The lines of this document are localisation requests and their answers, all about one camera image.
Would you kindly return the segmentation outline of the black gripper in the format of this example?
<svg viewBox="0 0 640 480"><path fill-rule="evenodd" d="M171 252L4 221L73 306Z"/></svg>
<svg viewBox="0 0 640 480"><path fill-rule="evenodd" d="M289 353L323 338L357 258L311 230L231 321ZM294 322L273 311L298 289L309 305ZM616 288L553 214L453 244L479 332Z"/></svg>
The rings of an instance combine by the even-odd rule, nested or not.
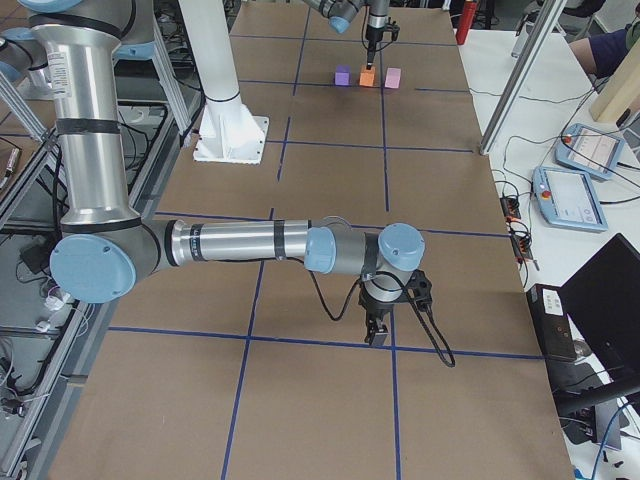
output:
<svg viewBox="0 0 640 480"><path fill-rule="evenodd" d="M381 42L385 33L385 28L367 27L365 30L366 40L366 69L371 69L373 66L373 53L377 53L381 49Z"/></svg>

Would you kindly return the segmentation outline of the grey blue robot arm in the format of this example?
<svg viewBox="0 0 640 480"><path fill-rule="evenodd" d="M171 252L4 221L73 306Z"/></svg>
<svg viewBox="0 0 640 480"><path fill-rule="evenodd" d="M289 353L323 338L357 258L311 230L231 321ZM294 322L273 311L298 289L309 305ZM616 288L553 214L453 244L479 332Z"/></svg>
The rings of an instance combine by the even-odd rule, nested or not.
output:
<svg viewBox="0 0 640 480"><path fill-rule="evenodd" d="M360 79L365 80L366 85L375 85L375 57L383 49L382 42L386 32L391 33L391 41L398 36L398 28L389 19L389 1L306 1L306 4L316 10L328 20L330 27L338 34L346 32L352 21L361 10L364 27L361 32L361 42L366 52L366 61L361 70ZM384 306L382 300L374 297L373 293L366 290L366 286L372 286L375 278L374 243L367 238L365 242L364 271L361 274L360 305L364 307L365 325L367 334L365 342L369 346L382 346L388 336L388 329L384 325L384 316L391 310L390 306Z"/></svg>

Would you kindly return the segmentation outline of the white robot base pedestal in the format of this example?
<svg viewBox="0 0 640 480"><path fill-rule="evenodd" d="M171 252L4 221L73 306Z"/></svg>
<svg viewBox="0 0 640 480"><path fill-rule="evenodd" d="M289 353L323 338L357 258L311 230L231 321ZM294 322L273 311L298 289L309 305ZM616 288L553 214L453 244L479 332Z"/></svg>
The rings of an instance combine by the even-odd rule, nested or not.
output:
<svg viewBox="0 0 640 480"><path fill-rule="evenodd" d="M185 0L179 5L205 97L194 159L260 163L269 119L254 116L241 98L223 3Z"/></svg>

